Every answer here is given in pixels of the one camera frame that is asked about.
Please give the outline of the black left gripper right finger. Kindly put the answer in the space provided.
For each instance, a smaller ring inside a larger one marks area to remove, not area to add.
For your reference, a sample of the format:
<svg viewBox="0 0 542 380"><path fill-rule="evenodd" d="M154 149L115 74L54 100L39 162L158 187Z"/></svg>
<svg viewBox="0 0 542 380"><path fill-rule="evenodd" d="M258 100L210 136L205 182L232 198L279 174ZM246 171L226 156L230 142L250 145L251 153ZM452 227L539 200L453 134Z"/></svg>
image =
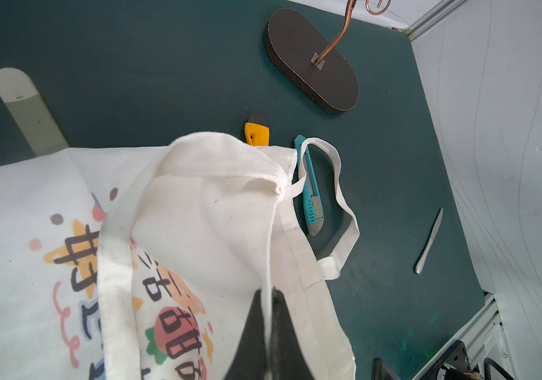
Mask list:
<svg viewBox="0 0 542 380"><path fill-rule="evenodd" d="M301 351L283 293L273 289L270 373L272 379L312 380L314 377Z"/></svg>

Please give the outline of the long yellow utility knife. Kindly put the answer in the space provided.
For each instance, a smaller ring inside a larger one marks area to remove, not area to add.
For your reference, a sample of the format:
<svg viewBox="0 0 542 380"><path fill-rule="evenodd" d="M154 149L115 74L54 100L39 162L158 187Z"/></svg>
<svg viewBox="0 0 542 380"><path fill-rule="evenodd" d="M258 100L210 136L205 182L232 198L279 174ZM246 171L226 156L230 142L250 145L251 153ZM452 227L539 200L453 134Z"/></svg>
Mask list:
<svg viewBox="0 0 542 380"><path fill-rule="evenodd" d="M270 129L267 117L261 113L250 114L244 124L244 134L247 144L255 147L268 147Z"/></svg>

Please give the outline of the white printed canvas tote bag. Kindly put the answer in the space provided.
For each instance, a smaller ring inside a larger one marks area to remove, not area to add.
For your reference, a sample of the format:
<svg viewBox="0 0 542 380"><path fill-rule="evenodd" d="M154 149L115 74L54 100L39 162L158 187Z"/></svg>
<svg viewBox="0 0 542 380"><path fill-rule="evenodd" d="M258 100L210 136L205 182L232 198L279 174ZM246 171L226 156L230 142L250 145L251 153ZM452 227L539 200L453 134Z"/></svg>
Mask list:
<svg viewBox="0 0 542 380"><path fill-rule="evenodd" d="M315 256L296 216L304 151L198 132L167 147L68 148L0 167L0 379L224 379L255 291L270 373L273 289L313 379L356 363L328 282L360 231Z"/></svg>

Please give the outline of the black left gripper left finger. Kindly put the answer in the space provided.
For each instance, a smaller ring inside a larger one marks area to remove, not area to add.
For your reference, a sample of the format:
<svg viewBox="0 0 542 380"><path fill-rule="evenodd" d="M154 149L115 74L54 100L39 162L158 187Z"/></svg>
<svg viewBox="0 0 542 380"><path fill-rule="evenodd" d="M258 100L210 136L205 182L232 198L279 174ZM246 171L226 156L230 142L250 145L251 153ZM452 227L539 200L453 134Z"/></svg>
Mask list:
<svg viewBox="0 0 542 380"><path fill-rule="evenodd" d="M265 322L261 291L255 291L239 345L226 380L262 380L266 373Z"/></svg>

